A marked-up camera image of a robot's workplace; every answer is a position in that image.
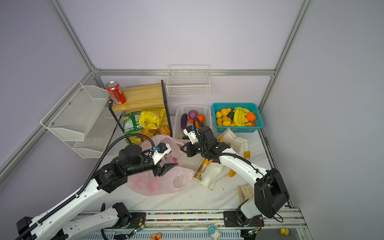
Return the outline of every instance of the eggplant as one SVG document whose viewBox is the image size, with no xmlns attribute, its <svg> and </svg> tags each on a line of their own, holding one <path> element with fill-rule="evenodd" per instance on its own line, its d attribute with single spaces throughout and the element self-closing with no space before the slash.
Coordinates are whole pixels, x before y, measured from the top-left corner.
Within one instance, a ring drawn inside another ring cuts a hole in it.
<svg viewBox="0 0 384 240">
<path fill-rule="evenodd" d="M 188 119 L 188 115 L 186 113 L 184 113 L 181 116 L 181 130 L 182 131 L 184 131 L 184 129 L 187 128 L 187 119 Z"/>
</svg>

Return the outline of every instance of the soda can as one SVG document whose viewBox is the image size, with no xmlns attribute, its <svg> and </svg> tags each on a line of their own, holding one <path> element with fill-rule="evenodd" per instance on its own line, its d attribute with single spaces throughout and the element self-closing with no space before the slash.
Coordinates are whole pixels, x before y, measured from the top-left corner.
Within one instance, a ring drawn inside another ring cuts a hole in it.
<svg viewBox="0 0 384 240">
<path fill-rule="evenodd" d="M 115 104 L 121 105 L 127 101 L 124 92 L 120 87 L 120 84 L 117 82 L 112 81 L 107 83 L 107 91 Z"/>
</svg>

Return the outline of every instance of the white table surface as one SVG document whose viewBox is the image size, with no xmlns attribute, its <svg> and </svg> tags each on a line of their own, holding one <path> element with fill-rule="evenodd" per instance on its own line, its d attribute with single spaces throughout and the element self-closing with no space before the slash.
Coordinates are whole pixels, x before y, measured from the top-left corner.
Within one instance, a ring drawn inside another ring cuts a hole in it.
<svg viewBox="0 0 384 240">
<path fill-rule="evenodd" d="M 174 116 L 171 116 L 171 123 L 174 122 Z M 212 127 L 215 137 L 220 136 L 216 128 Z M 122 132 L 117 127 L 112 140 L 122 136 Z M 258 131 L 254 133 L 236 133 L 238 137 L 249 139 L 248 146 L 251 152 L 250 161 L 260 167 L 271 169 L 263 144 L 261 142 Z M 119 151 L 125 148 L 125 140 L 117 143 L 104 158 L 101 166 L 109 163 L 113 158 L 117 157 Z M 179 166 L 196 170 L 200 164 L 202 157 L 200 155 L 194 157 L 186 157 L 185 160 L 179 162 Z M 191 180 L 181 191 L 174 194 L 164 194 L 156 196 L 143 196 L 131 191 L 127 184 L 123 184 L 112 193 L 97 200 L 87 207 L 85 211 L 100 211 L 103 202 L 106 208 L 111 207 L 117 202 L 123 202 L 129 210 L 208 210 L 208 209 L 235 209 L 240 205 L 237 195 L 237 186 L 244 185 L 247 182 L 236 174 L 230 178 L 228 176 L 219 179 L 213 190 L 201 185 L 195 180 Z"/>
</svg>

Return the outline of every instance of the mesh shelf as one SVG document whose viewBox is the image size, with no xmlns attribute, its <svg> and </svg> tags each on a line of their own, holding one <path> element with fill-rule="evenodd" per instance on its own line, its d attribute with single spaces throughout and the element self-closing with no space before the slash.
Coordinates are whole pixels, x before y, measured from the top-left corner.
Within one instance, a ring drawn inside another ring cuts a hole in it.
<svg viewBox="0 0 384 240">
<path fill-rule="evenodd" d="M 84 141 L 96 118 L 109 99 L 107 90 L 96 86 L 83 86 L 77 82 L 75 94 L 53 118 L 47 121 L 51 112 L 44 117 L 41 124 L 62 141 Z"/>
<path fill-rule="evenodd" d="M 121 112 L 116 113 L 116 117 L 119 118 L 120 114 Z M 103 108 L 84 141 L 77 141 L 72 149 L 83 158 L 99 158 L 107 147 L 116 124 L 109 109 Z"/>
<path fill-rule="evenodd" d="M 209 96 L 209 70 L 169 70 L 166 84 L 168 96 Z"/>
</svg>

